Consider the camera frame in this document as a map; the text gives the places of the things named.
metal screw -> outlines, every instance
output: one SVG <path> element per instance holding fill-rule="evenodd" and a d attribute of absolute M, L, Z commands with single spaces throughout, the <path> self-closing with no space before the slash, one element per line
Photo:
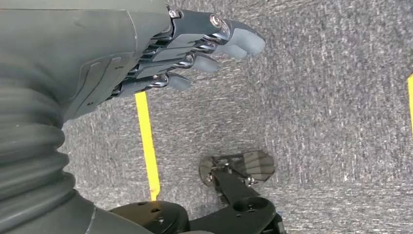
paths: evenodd
<path fill-rule="evenodd" d="M 209 182 L 212 182 L 214 180 L 214 176 L 211 173 L 209 173 L 206 180 L 209 181 Z"/>
<path fill-rule="evenodd" d="M 179 12 L 178 12 L 178 11 L 174 11 L 174 10 L 169 10 L 169 16 L 170 16 L 172 19 L 178 19 L 178 18 L 181 17 L 181 15 L 179 14 Z"/>
<path fill-rule="evenodd" d="M 209 20 L 211 21 L 212 25 L 216 28 L 222 28 L 222 21 L 216 14 L 211 14 L 209 16 Z"/>

robotic hand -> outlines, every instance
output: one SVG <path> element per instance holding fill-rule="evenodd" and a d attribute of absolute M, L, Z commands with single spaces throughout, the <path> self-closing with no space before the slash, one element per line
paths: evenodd
<path fill-rule="evenodd" d="M 116 86 L 109 99 L 167 85 L 186 90 L 190 80 L 171 71 L 192 68 L 215 72 L 218 62 L 209 54 L 225 53 L 242 59 L 248 54 L 258 54 L 265 47 L 263 37 L 243 23 L 221 19 L 213 13 L 169 7 L 168 11 L 170 25 L 151 38 L 138 64 Z"/>
<path fill-rule="evenodd" d="M 0 233 L 150 234 L 96 208 L 63 172 L 63 123 L 114 97 L 214 72 L 208 55 L 256 55 L 263 38 L 212 13 L 163 0 L 0 2 Z"/>

yellow floor marking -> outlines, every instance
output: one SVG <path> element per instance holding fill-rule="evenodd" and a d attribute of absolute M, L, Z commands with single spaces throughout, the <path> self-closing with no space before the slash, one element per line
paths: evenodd
<path fill-rule="evenodd" d="M 410 105 L 410 120 L 412 122 L 412 137 L 413 137 L 413 74 L 407 79 L 409 90 L 409 105 Z"/>
<path fill-rule="evenodd" d="M 158 166 L 156 165 L 155 149 L 153 147 L 152 129 L 150 126 L 148 101 L 146 93 L 141 92 L 135 95 L 136 107 L 138 110 L 139 126 L 141 129 L 143 152 L 145 156 L 146 171 L 148 174 L 150 198 L 155 201 L 161 191 L 159 183 Z"/>

